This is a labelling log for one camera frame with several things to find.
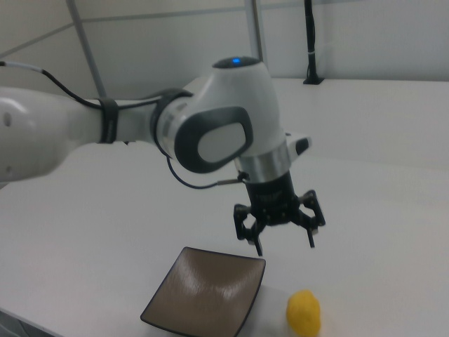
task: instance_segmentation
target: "white robotic arm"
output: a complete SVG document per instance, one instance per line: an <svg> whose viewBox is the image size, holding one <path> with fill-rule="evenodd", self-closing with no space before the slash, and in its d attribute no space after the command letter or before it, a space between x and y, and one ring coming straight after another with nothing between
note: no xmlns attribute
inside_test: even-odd
<svg viewBox="0 0 449 337"><path fill-rule="evenodd" d="M309 139L287 140L263 63L228 58L213 67L196 95L168 90L141 101L73 100L0 88L0 183L48 174L87 143L143 140L196 173L215 171L234 160L251 201L249 207L235 206L237 237L254 243L260 255L258 237L265 225L292 221L307 229L313 246L312 231L324 225L324 218L314 191L295 196L289 172ZM300 204L316 216L303 214ZM247 229L243 220L249 213L256 222Z"/></svg>

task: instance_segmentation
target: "lemon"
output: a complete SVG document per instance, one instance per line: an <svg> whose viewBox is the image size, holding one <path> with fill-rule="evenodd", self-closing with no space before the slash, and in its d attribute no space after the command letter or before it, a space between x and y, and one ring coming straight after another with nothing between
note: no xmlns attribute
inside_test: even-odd
<svg viewBox="0 0 449 337"><path fill-rule="evenodd" d="M287 322L302 337L315 337L321 328L320 303L310 290L294 293L287 304Z"/></svg>

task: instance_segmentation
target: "table surface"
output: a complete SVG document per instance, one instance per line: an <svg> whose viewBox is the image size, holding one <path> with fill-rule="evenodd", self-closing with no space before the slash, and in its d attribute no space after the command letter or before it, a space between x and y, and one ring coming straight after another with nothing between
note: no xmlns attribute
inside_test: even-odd
<svg viewBox="0 0 449 337"><path fill-rule="evenodd" d="M175 167L195 183L235 176L232 165ZM447 336L449 171L310 152L291 173L297 194L317 191L327 225L315 249L293 224L261 234L267 266L239 335L289 336L286 301L311 289L321 337ZM237 203L248 203L244 186L190 190L152 145L81 147L49 176L0 191L0 311L56 336L174 336L140 314L183 247L257 255L236 239Z"/></svg>

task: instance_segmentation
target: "brown ceramic dish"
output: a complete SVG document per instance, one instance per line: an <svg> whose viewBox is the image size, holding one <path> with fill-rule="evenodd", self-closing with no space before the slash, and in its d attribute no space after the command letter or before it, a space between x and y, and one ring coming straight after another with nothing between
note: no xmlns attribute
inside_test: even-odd
<svg viewBox="0 0 449 337"><path fill-rule="evenodd" d="M185 247L140 319L189 337L235 337L246 321L265 260Z"/></svg>

